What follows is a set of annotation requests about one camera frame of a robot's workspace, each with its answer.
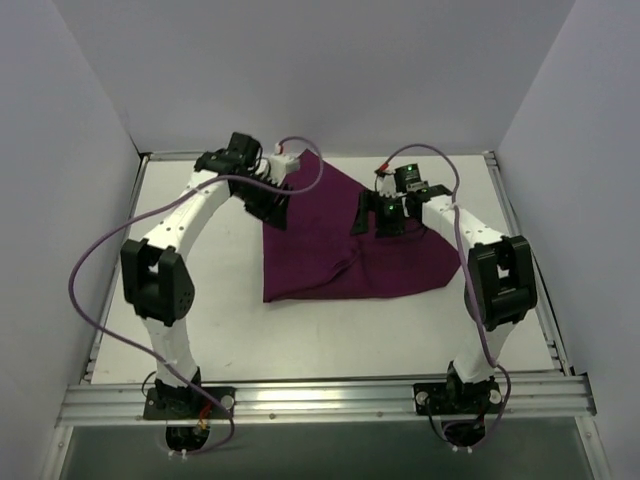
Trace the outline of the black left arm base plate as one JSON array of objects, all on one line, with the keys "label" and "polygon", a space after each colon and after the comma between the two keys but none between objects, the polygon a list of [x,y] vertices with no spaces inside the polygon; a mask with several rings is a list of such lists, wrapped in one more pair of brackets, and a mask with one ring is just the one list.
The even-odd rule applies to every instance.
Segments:
[{"label": "black left arm base plate", "polygon": [[[224,408],[233,413],[236,389],[231,386],[204,386],[203,389]],[[146,392],[142,418],[149,421],[198,420],[203,417],[203,409],[210,401],[189,389],[190,398],[186,403],[162,398],[155,387]]]}]

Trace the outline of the purple surgical cloth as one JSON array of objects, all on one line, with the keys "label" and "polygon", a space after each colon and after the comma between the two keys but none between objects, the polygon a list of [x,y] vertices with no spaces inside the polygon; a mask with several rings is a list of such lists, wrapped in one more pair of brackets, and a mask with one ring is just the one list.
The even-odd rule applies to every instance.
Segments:
[{"label": "purple surgical cloth", "polygon": [[263,300],[388,299],[449,284],[460,267],[457,251],[411,220],[399,237],[353,236],[363,185],[310,151],[288,176],[287,228],[263,228]]}]

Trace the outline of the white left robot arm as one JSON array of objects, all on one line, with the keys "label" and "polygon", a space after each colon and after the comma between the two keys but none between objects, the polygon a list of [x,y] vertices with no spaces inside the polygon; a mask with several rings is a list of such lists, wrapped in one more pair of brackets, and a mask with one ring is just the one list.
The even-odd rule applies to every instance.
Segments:
[{"label": "white left robot arm", "polygon": [[214,212],[228,199],[243,201],[245,210],[269,226],[283,230],[290,187],[285,178],[297,171],[297,158],[277,152],[262,159],[260,143],[235,133],[227,147],[205,152],[196,160],[183,192],[186,201],[140,240],[127,240],[120,251],[124,297],[133,306],[159,354],[155,391],[160,405],[179,419],[194,417],[202,405],[200,369],[190,349],[186,316],[195,286],[186,259]]}]

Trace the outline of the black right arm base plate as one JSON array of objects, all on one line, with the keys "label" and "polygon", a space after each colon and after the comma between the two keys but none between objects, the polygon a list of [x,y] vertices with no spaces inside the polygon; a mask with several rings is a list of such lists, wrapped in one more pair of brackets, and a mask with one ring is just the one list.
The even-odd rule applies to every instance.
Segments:
[{"label": "black right arm base plate", "polygon": [[417,383],[414,404],[419,415],[435,416],[497,414],[503,406],[498,383],[493,377],[479,383]]}]

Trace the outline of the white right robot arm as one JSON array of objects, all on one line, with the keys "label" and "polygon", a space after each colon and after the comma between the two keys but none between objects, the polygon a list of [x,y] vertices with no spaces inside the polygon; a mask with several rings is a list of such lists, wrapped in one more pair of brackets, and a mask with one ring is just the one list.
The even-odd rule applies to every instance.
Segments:
[{"label": "white right robot arm", "polygon": [[506,340],[537,305],[530,244],[521,235],[508,236],[487,226],[462,208],[457,201],[458,173],[453,189],[422,179],[416,164],[394,170],[384,164],[376,176],[381,186],[359,193],[353,235],[368,232],[370,214],[380,237],[404,234],[406,222],[416,220],[458,253],[465,307],[476,332],[451,362],[443,391],[450,409],[467,412],[480,400],[479,387],[486,389],[499,369]]}]

